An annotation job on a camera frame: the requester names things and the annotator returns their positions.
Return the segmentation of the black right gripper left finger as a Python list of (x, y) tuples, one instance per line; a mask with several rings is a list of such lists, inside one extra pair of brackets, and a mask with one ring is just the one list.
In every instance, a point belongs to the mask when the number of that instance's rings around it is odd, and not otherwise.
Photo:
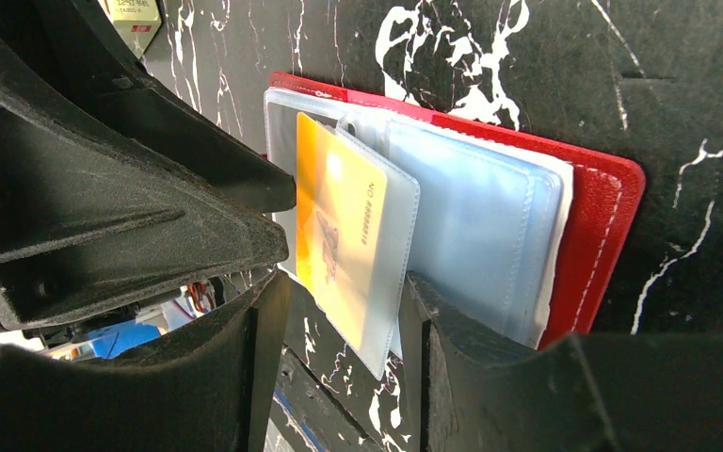
[(0, 345), (0, 451), (262, 450), (291, 289), (272, 271), (111, 360)]

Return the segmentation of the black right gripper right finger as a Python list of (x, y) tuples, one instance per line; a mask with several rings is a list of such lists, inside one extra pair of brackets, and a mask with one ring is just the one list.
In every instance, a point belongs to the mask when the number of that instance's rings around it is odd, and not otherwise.
[(543, 350), (404, 280), (422, 451), (723, 451), (723, 334), (569, 334)]

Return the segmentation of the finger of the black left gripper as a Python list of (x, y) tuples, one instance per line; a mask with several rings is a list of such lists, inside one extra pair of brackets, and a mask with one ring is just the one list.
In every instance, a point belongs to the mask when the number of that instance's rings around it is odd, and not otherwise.
[(296, 202), (291, 175), (176, 97), (130, 52), (95, 1), (0, 1), (0, 39), (91, 117), (262, 213)]
[(91, 117), (0, 39), (0, 331), (276, 264), (268, 214)]

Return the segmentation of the red card holder wallet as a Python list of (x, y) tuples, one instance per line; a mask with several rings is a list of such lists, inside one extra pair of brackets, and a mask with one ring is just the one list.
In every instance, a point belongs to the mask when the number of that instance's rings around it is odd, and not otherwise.
[[(299, 113), (349, 138), (387, 177), (364, 341), (345, 341), (373, 376), (402, 355), (397, 316), (408, 271), (532, 349), (590, 330), (644, 192), (635, 162), (274, 73), (267, 154), (295, 182)], [(304, 286), (296, 205), (273, 218), (290, 248), (282, 267)]]

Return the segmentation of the yellow credit card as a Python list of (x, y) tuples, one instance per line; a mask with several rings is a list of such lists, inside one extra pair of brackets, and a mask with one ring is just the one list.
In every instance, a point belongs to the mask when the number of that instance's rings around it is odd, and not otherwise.
[(338, 332), (361, 347), (387, 177), (349, 138), (297, 114), (296, 274)]

